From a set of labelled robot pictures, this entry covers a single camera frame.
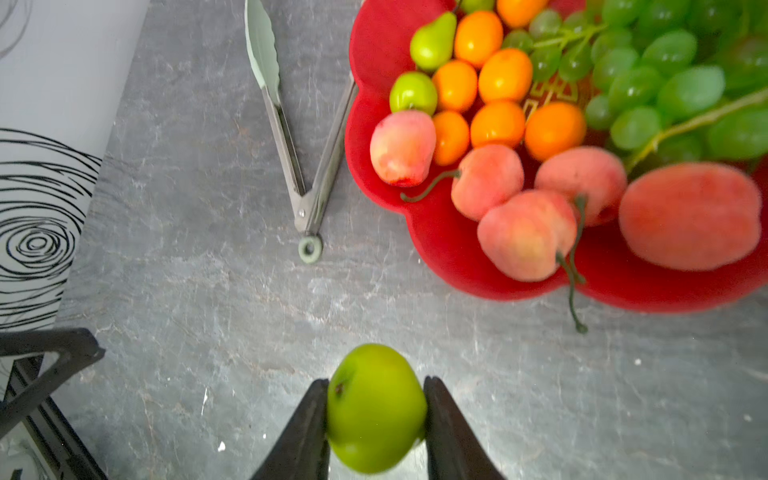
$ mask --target red scalloped tray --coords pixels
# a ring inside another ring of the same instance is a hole
[[[347,163],[368,198],[406,217],[422,259],[446,283],[491,300],[530,299],[566,285],[562,270],[538,283],[506,277],[480,249],[477,223],[453,207],[451,182],[442,182],[417,204],[404,204],[399,198],[404,189],[382,182],[371,165],[369,144],[374,128],[389,114],[389,89],[401,73],[415,69],[409,56],[413,33],[454,4],[453,0],[366,0],[362,4],[349,42],[349,63],[360,92],[346,128]],[[554,0],[551,6],[566,15],[583,4],[584,0]],[[524,148],[518,152],[530,186],[536,163],[527,158]],[[444,169],[433,166],[422,186],[407,190],[410,194],[422,191]],[[768,167],[758,171],[755,179],[763,198],[768,197]],[[587,283],[578,289],[603,303],[641,312],[694,312],[732,302],[768,284],[766,208],[761,221],[763,237],[751,255],[702,273],[668,270],[641,260],[627,248],[616,222],[588,228],[576,256]]]

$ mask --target small orange fruit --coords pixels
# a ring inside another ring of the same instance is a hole
[[[451,60],[432,76],[437,88],[438,111],[464,113],[475,103],[478,95],[478,72],[465,61]]]
[[[469,130],[474,148],[488,144],[515,148],[524,131],[525,113],[520,105],[509,100],[497,100],[481,108]]]
[[[437,133],[435,164],[450,165],[464,157],[469,149],[469,125],[460,114],[443,111],[432,118]]]
[[[480,71],[478,88],[485,103],[494,100],[521,101],[533,80],[531,59],[517,48],[505,48],[491,56]]]
[[[509,28],[524,28],[547,7],[549,0],[498,0],[496,11]]]
[[[537,108],[525,126],[525,147],[536,160],[543,162],[584,143],[587,122],[574,104],[555,101]]]
[[[471,13],[458,23],[453,55],[478,70],[502,47],[504,28],[494,12]]]

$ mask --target large peach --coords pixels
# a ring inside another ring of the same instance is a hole
[[[627,189],[627,172],[616,155],[599,147],[576,147],[557,154],[538,169],[535,187],[555,190],[573,201],[585,195],[587,227],[615,220]]]
[[[515,280],[538,282],[558,269],[576,241],[576,217],[563,195],[527,190],[489,211],[478,225],[478,240],[496,267]]]
[[[493,207],[503,204],[523,189],[520,157],[504,145],[486,145],[469,152],[458,165],[451,200],[467,218],[480,221]]]
[[[390,114],[371,137],[373,170],[387,184],[414,187],[427,178],[436,142],[435,124],[426,113]]]
[[[619,226],[638,257],[674,270],[714,270],[741,260],[760,241],[762,200],[736,168],[686,163],[630,184]]]

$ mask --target white speck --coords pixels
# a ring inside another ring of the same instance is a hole
[[[208,401],[208,387],[205,387],[205,393],[203,394],[203,408],[200,409],[200,414],[203,415],[203,412],[205,412],[205,402]]]

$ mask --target bunch of grapes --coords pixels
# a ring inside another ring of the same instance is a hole
[[[505,47],[529,54],[535,81],[591,73],[587,123],[628,170],[768,154],[768,0],[589,0]]]

